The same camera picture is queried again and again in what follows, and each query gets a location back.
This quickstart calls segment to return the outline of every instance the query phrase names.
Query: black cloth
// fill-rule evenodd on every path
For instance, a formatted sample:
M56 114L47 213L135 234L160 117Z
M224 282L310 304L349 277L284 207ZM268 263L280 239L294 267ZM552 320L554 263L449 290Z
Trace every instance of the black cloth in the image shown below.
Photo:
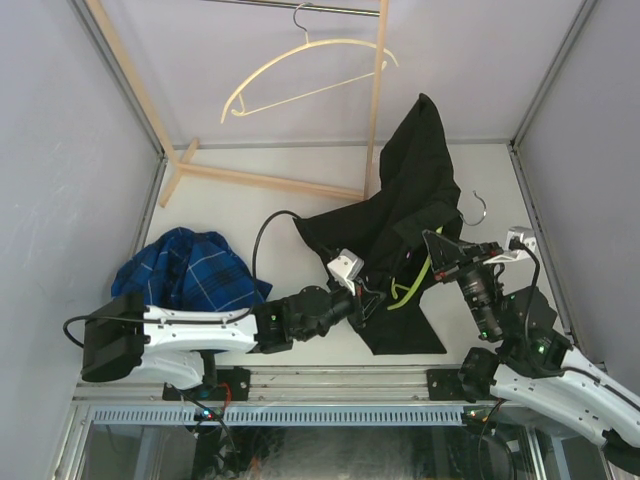
M365 261L367 285L389 293L393 278L411 286L422 268L423 230L444 226L444 235L458 238L462 229L442 120L426 95L383 148L380 180L380 192L370 199L295 223L323 262L329 260L326 249L348 248ZM374 354L446 353L418 305L434 283L429 272L407 305L389 311L395 301L387 300L371 315L359 333Z

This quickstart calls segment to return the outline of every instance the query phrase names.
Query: black cable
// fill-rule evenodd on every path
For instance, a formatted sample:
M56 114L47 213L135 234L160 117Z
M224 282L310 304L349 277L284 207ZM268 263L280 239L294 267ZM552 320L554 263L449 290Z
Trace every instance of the black cable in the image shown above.
M531 304L533 303L533 296L535 294L536 286L538 285L538 278L540 277L540 260L538 257L531 251L529 247L527 247L524 243L522 243L518 239L511 240L509 248L516 248L518 250L524 250L527 252L533 263L535 264L535 269L533 271L533 277L531 279L531 285L529 287L529 295L527 296L527 304L524 310L524 351L527 357L527 361L533 367L533 369L544 377L559 377L564 373L563 369L560 370L547 370L543 368L540 364L538 364L537 360L534 358L533 353L531 352L533 346L531 344L531 339L529 337L530 330L530 313L531 313Z
M180 395L180 397L182 397L184 400L187 400L187 401L193 403L196 407L199 407L202 410L206 410L208 412L211 412L211 415L213 416L213 419L220 424L220 426L222 427L224 432L227 434L227 438L229 439L229 443L231 444L231 449L233 451L233 456L234 456L235 464L236 464L236 471L234 473L236 473L236 475L238 475L240 473L240 456L238 455L238 450L236 448L236 444L233 441L233 437L231 436L231 430L229 430L229 427L227 426L227 424L224 423L224 420L222 419L222 417L220 415L218 415L213 409L211 409L209 407L205 407L202 403L200 403L199 401L197 401L196 399L191 397L188 393L186 393L186 392L184 392L182 390L179 390L178 388L176 388L173 385L169 385L169 386L171 388L173 388L178 393L178 395Z
M64 333L64 335L75 345L79 346L80 348L84 348L84 344L78 340L76 337L74 337L71 332L69 332L69 325L71 325L72 323L75 322L81 322L81 321L90 321L90 320L116 320L118 322L131 322L131 323L150 323L150 324L155 324L155 325L159 325L160 323L162 323L160 320L147 320L144 318L126 318L126 317L112 317L112 316L108 316L108 315L79 315L77 317L73 317L70 318L69 320L67 320L66 322L64 322L62 324L62 332Z
M251 315L253 313L253 309L258 305L258 302L260 300L260 292L258 291L258 278L257 278L258 248L260 247L260 241L262 240L262 235L264 234L264 231L267 229L269 224L275 218L279 217L280 215L290 215L291 217L293 217L293 218L295 218L297 220L300 220L302 218L302 217L300 217L300 215L298 215L297 213L292 212L290 210L278 210L277 212L272 213L271 215L269 215L269 217L264 221L264 223L260 227L260 230L258 230L258 235L256 235L256 241L253 244L253 253L251 255L251 279L253 281L253 302L252 302L252 305L249 307L249 309L246 312L244 312L239 317L235 317L235 318L232 318L232 319L228 320L226 322L227 325L239 322L243 318L248 317L249 315Z
M253 302L252 305L249 307L249 309L244 312L243 314L241 314L238 317L234 317L226 322L222 321L222 320L172 320L170 318L166 319L165 323L167 325L223 325L223 324L233 324L233 323L237 323L240 320L242 320L243 318L247 318L249 315L251 315L253 313L253 309L258 305L259 302L259 291L258 291L258 280L257 280L257 275L256 275L256 270L257 270L257 263L258 263L258 248L260 247L260 240L262 240L262 235L264 234L267 226L271 223L271 221L273 219L275 219L276 217L279 217L280 215L290 215L293 218L296 219L301 219L302 217L300 217L300 215L298 215L297 213L294 213L290 210L279 210L273 214L271 214L262 224L262 226L260 227L260 230L258 231L258 235L256 236L256 240L253 244L253 254L251 257L251 277L252 277L252 282L253 282ZM122 322L133 322L133 323L148 323L148 324L160 324L162 323L160 320L146 320L146 319L140 319L140 318L125 318L125 317L110 317L110 316L104 316L104 315L80 315L78 317L73 317L70 318L69 320L67 320L66 322L64 322L64 324L62 325L62 331L64 333L64 335L74 344L77 345L80 348L84 348L84 344L78 340L77 338L75 338L71 332L69 332L69 325L71 325L72 323L75 322L79 322L79 321L89 321L89 320L117 320L117 321L122 321Z
M489 415L487 415L487 418L484 421L484 426L482 427L482 430L480 431L480 436L478 437L478 469L480 470L480 477L482 478L482 480L486 480L484 478L484 472L482 471L482 454L480 453L480 448L482 446L482 440L484 439L484 434L487 431L487 427L489 426L489 423L491 422L491 417L498 411L500 410L500 407L502 405L504 405L504 403L506 402L505 399L500 399L498 400L498 402L493 406L493 408L491 409L491 411L489 412ZM511 458L511 452L509 452L509 459L511 460L511 465L512 465L512 472L516 472L515 469L515 463L513 462L513 459Z

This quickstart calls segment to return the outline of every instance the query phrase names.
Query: metal rod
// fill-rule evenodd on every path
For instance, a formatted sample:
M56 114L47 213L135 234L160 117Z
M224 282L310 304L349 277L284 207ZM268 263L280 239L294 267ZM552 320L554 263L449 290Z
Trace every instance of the metal rod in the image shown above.
M216 3L233 3L236 5L253 5L258 7L288 8L295 10L300 6L299 3L274 2L267 0L204 0ZM365 17L379 17L380 12L376 10L362 10L357 8L342 8L323 5L305 5L300 10L311 10L313 12L339 13L342 15L361 15Z
M562 43L560 44L560 48L556 52L555 57L553 58L551 65L549 66L547 72L545 73L542 82L538 86L538 90L533 96L533 100L523 119L520 121L520 125L518 125L518 129L513 137L513 145L519 147L522 144L522 140L524 139L529 127L533 123L540 106L547 95L549 94L551 87L553 86L555 79L558 77L558 74L562 70L562 67L567 62L567 59L571 55L573 51L573 47L575 46L580 34L584 30L591 14L593 13L595 7L598 5L600 0L583 0L576 16L569 27Z

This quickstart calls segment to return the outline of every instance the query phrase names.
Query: blue plaid shirt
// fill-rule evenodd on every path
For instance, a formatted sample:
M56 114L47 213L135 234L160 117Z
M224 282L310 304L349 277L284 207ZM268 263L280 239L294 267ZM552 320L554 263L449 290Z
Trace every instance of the blue plaid shirt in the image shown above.
M258 280L258 303L271 284ZM251 307L253 281L245 263L224 237L178 227L145 247L120 268L114 297L144 293L146 305L186 311L219 312Z

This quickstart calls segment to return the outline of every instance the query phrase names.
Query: wooden frame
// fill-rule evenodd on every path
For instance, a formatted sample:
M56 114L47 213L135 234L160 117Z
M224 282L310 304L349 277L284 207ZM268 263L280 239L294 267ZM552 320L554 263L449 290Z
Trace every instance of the wooden frame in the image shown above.
M194 138L188 149L178 158L178 154L173 148L171 139L167 130L160 120L158 112L151 101L151 97L147 92L138 71L131 60L124 44L120 40L118 33L111 22L102 2L100 0L85 0L91 15L100 28L104 38L109 45L114 57L118 61L122 72L124 73L131 90L136 96L144 114L147 116L156 136L158 137L164 152L174 168L173 174L169 182L165 185L159 198L159 205L165 207L173 192L178 187L180 180L184 175L192 175L197 177L206 177L217 180L223 180L243 185L252 185L256 187L275 188L291 192L308 193L312 195L322 195L333 198L341 198L353 202L361 201L368 196L369 185L372 169L373 169L373 147L375 140L376 121L378 115L378 104L380 99L380 85L382 80L382 70L384 63L384 43L386 37L387 17L389 12L389 0L380 1L380 17L378 20L378 38L376 43L375 68L373 73L373 95L371 100L371 112L369 119L369 141L367 145L367 163L365 171L364 191L336 187L331 185L322 185L310 182L302 182L298 180L270 177L266 175L257 175L246 172L238 172L221 168L207 167L201 165L192 165L191 159L199 147L199 140Z

